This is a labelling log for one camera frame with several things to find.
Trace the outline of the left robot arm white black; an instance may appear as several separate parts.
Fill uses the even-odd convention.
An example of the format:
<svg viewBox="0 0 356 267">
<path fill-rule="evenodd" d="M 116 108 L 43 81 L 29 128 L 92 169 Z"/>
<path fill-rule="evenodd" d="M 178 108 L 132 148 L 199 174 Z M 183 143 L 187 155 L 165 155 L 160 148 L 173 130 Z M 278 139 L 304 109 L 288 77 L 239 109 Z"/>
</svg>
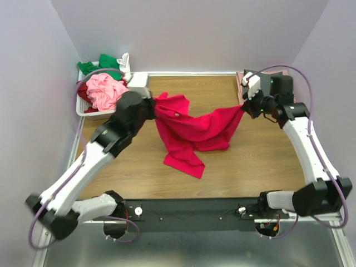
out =
<svg viewBox="0 0 356 267">
<path fill-rule="evenodd" d="M 125 201 L 112 190 L 87 200 L 78 200 L 78 196 L 131 144 L 144 122 L 155 117 L 151 92 L 125 92 L 116 102 L 115 112 L 96 129 L 82 154 L 66 172 L 43 193 L 30 194 L 26 205 L 55 240 L 67 238 L 82 222 L 107 216 L 116 220 L 124 216 Z"/>
</svg>

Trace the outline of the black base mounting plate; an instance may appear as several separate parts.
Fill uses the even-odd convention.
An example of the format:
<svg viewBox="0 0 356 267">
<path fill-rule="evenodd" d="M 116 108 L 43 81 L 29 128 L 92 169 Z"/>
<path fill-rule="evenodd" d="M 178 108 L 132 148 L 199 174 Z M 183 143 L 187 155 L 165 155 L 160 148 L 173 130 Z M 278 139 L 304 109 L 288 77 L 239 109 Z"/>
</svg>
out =
<svg viewBox="0 0 356 267">
<path fill-rule="evenodd" d="M 137 232 L 255 231 L 259 220 L 289 217 L 282 210 L 260 210 L 255 197 L 127 199 L 114 216 L 135 223 L 105 221 L 105 235 L 119 240 Z"/>
</svg>

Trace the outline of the dark red t shirt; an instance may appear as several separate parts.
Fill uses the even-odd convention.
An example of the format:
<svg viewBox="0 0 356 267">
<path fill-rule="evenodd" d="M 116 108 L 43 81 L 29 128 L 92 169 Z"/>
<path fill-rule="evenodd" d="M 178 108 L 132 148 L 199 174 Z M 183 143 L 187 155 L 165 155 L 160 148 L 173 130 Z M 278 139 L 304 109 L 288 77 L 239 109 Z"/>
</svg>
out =
<svg viewBox="0 0 356 267">
<path fill-rule="evenodd" d="M 82 98 L 85 101 L 85 103 L 88 104 L 88 107 L 84 110 L 84 113 L 97 112 L 97 109 L 92 107 L 92 101 L 88 97 L 87 90 L 88 90 L 88 87 L 86 85 L 86 82 L 82 83 L 81 86 L 77 89 L 77 95 L 80 98 Z"/>
</svg>

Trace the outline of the folded grey t shirt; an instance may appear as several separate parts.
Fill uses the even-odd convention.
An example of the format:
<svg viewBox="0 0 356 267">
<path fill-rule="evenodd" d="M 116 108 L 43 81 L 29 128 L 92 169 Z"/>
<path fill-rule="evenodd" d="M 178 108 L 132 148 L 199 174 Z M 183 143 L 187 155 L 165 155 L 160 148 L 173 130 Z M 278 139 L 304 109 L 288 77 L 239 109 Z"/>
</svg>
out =
<svg viewBox="0 0 356 267">
<path fill-rule="evenodd" d="M 243 76 L 247 75 L 248 73 L 254 73 L 254 70 L 248 70 L 245 69 L 243 72 Z M 261 82 L 263 81 L 267 81 L 269 82 L 271 76 L 283 76 L 283 75 L 287 75 L 288 72 L 286 70 L 283 71 L 264 71 L 258 74 L 258 76 L 260 77 Z"/>
</svg>

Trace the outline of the crimson red t shirt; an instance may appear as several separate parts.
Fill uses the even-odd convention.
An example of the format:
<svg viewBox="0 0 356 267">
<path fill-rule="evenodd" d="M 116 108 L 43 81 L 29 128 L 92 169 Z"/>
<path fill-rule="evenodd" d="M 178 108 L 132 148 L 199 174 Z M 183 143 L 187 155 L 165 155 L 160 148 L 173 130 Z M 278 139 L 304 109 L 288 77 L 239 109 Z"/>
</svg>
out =
<svg viewBox="0 0 356 267">
<path fill-rule="evenodd" d="M 205 164 L 196 151 L 226 151 L 244 111 L 241 106 L 224 107 L 193 117 L 190 101 L 184 95 L 155 97 L 155 124 L 167 149 L 164 164 L 197 179 Z"/>
</svg>

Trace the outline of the light pink t shirt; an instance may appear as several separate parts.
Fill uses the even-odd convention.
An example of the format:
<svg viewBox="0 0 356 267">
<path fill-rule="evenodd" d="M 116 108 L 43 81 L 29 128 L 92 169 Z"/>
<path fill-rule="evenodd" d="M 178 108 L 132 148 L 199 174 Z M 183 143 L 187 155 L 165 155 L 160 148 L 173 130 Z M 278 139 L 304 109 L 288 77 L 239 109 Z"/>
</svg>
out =
<svg viewBox="0 0 356 267">
<path fill-rule="evenodd" d="M 86 86 L 92 107 L 99 111 L 114 110 L 117 100 L 128 91 L 123 81 L 116 81 L 106 73 L 91 76 Z"/>
</svg>

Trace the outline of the folded dusty pink t shirt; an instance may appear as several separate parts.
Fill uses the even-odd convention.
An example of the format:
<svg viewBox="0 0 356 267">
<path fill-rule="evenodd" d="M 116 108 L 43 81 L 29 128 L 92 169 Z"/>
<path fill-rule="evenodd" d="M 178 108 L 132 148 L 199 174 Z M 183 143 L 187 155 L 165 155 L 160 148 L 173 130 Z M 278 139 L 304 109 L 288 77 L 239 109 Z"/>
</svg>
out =
<svg viewBox="0 0 356 267">
<path fill-rule="evenodd" d="M 242 105 L 244 103 L 243 94 L 245 92 L 245 89 L 241 86 L 241 82 L 242 82 L 242 78 L 243 78 L 243 72 L 244 71 L 236 73 L 236 82 L 237 82 L 237 86 L 238 86 L 238 89 L 236 90 L 236 95 L 237 95 L 238 102 L 239 102 L 240 105 Z M 261 89 L 262 89 L 264 95 L 267 95 L 267 94 L 270 93 L 270 85 L 269 85 L 269 83 L 270 83 L 270 80 L 269 80 L 269 82 L 267 82 L 267 81 L 261 82 Z"/>
</svg>

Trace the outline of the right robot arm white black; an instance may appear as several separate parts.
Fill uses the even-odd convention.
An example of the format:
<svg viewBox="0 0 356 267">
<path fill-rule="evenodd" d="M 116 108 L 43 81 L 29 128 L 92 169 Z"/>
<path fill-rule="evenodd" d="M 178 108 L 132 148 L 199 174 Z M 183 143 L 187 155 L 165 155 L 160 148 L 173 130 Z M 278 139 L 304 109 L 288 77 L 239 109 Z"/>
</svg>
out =
<svg viewBox="0 0 356 267">
<path fill-rule="evenodd" d="M 314 130 L 310 113 L 304 103 L 295 102 L 291 76 L 271 75 L 270 92 L 264 94 L 260 76 L 246 73 L 243 110 L 251 118 L 263 115 L 277 123 L 289 138 L 301 164 L 306 185 L 298 191 L 266 191 L 260 194 L 256 212 L 270 217 L 277 209 L 299 216 L 315 216 L 340 211 L 352 183 L 342 178 L 328 160 Z"/>
</svg>

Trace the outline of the white plastic laundry basket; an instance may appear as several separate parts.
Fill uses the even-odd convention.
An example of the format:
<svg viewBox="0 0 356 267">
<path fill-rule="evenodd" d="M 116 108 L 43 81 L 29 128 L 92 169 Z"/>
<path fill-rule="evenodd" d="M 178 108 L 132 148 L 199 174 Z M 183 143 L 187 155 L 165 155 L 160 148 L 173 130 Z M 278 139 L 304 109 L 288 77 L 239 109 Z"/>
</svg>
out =
<svg viewBox="0 0 356 267">
<path fill-rule="evenodd" d="M 84 75 L 80 70 L 79 70 L 79 77 L 78 77 L 78 82 L 77 82 L 77 86 L 76 86 L 76 91 L 77 89 L 81 86 L 82 83 L 87 82 L 91 76 L 93 75 L 98 75 L 98 72 L 101 71 L 117 71 L 116 69 L 112 69 L 112 68 L 103 68 L 100 70 L 96 70 L 93 71 L 91 73 L 89 73 L 88 75 Z M 125 86 L 128 88 L 128 83 L 130 81 L 130 79 L 128 81 L 126 81 L 125 79 L 122 78 L 122 80 L 125 84 Z M 109 117 L 112 113 L 114 113 L 114 110 L 108 110 L 108 111 L 99 111 L 97 110 L 97 112 L 93 112 L 93 113 L 84 113 L 84 110 L 88 107 L 88 104 L 85 103 L 85 101 L 80 98 L 77 95 L 77 102 L 76 102 L 76 112 L 79 116 L 87 116 L 87 117 L 91 117 L 92 119 L 101 119 L 104 117 Z"/>
</svg>

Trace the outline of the green t shirt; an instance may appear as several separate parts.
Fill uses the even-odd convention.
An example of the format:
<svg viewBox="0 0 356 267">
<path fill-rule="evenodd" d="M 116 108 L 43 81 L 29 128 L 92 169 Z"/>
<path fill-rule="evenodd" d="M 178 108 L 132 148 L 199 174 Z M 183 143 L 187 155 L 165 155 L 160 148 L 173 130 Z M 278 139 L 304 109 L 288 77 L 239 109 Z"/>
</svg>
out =
<svg viewBox="0 0 356 267">
<path fill-rule="evenodd" d="M 123 78 L 123 73 L 120 71 L 120 66 L 117 63 L 116 58 L 103 53 L 100 54 L 99 62 L 97 66 L 94 65 L 92 62 L 86 62 L 86 63 L 78 62 L 77 67 L 84 75 L 88 75 L 93 71 L 100 70 L 103 68 L 112 68 L 112 69 L 116 69 L 117 71 L 106 70 L 106 71 L 98 72 L 98 74 L 106 73 L 116 81 L 120 81 Z"/>
</svg>

